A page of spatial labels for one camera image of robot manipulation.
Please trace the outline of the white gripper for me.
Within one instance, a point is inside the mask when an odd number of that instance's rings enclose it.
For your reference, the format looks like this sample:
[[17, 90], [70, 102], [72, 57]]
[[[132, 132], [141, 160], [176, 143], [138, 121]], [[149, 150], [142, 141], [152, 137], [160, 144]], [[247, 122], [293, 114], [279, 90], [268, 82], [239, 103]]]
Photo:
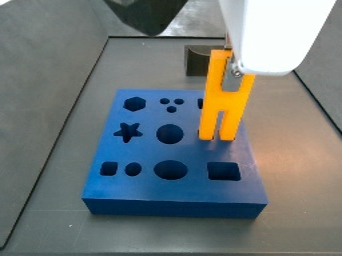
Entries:
[[233, 56], [222, 90], [236, 92], [243, 74], [281, 76], [301, 63], [336, 0], [217, 0]]

